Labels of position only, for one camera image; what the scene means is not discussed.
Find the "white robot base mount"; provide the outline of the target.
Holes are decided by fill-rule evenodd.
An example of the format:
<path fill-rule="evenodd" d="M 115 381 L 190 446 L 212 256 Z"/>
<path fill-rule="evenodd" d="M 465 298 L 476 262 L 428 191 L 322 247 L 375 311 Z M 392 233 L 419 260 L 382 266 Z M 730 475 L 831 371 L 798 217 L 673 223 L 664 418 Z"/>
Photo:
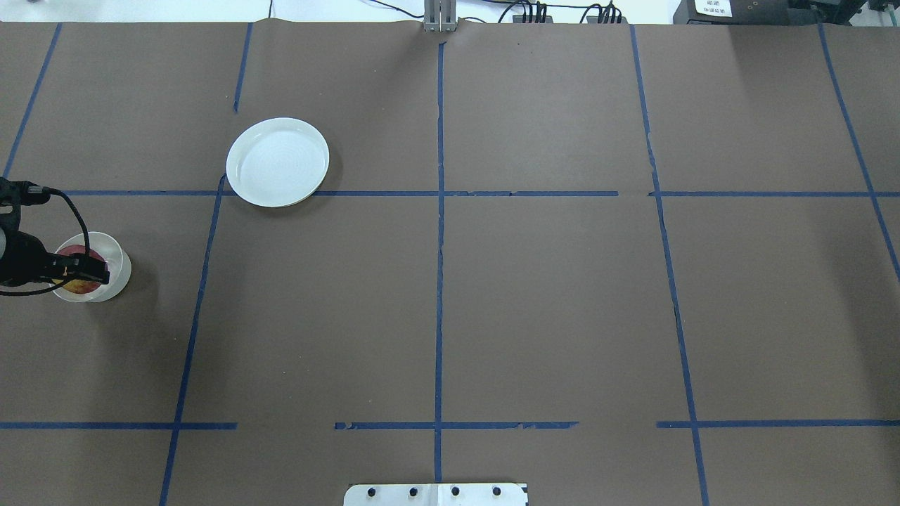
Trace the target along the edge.
<path fill-rule="evenodd" d="M 344 505 L 528 505 L 526 484 L 356 484 Z"/>

